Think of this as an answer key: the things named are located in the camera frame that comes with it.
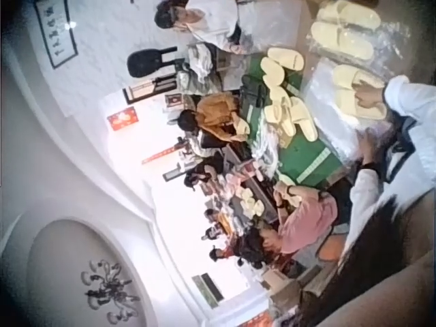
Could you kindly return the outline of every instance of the white shirt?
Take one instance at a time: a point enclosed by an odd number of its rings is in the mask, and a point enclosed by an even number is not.
[[[228,38],[232,36],[238,22],[236,0],[189,0],[185,9],[201,10],[204,13],[199,22],[188,24],[192,34],[203,42],[226,50]]]
[[[436,87],[410,84],[406,76],[393,78],[386,87],[387,104],[399,114],[415,118],[409,130],[415,152],[406,160],[390,184],[382,191],[373,170],[361,170],[350,198],[353,203],[349,234],[343,255],[359,237],[371,215],[381,204],[396,196],[401,208],[435,187],[436,181]]]

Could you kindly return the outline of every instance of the hand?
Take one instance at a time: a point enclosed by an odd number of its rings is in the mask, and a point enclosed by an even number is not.
[[[363,158],[363,164],[374,162],[376,152],[376,139],[375,136],[366,129],[363,133],[357,133],[359,141],[359,151]]]
[[[283,199],[283,197],[287,195],[287,187],[288,185],[286,183],[279,181],[274,185],[274,192],[280,194],[280,197]]]
[[[360,84],[353,84],[353,89],[356,92],[358,105],[363,108],[372,108],[383,102],[383,89],[377,89],[363,80]]]
[[[248,139],[248,135],[233,135],[230,140],[237,142],[245,142]]]
[[[283,198],[281,194],[275,189],[272,193],[276,206],[281,206],[283,204]]]

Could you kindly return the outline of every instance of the sleeve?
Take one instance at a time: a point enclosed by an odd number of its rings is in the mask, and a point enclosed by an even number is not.
[[[436,87],[409,83],[404,76],[394,77],[385,91],[386,104],[399,114],[412,116],[419,123],[436,124]]]
[[[362,169],[359,171],[356,183],[350,191],[352,212],[349,222],[349,232],[345,240],[343,253],[346,253],[354,241],[359,237],[363,227],[371,216],[371,210],[379,200],[381,188],[379,178],[374,170]]]

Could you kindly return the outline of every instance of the red poster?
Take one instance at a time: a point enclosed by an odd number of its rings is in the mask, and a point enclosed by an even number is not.
[[[245,322],[242,325],[239,325],[239,327],[271,327],[273,320],[271,319],[271,316],[268,314],[267,311],[257,315],[253,319],[249,320],[248,322]]]
[[[137,123],[139,121],[134,107],[128,107],[123,111],[108,117],[110,126],[114,131],[118,131],[126,126]]]

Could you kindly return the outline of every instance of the framed calligraphy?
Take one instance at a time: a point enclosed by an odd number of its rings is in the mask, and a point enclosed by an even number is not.
[[[38,22],[53,69],[78,55],[74,41],[75,22],[70,21],[67,0],[36,0]]]

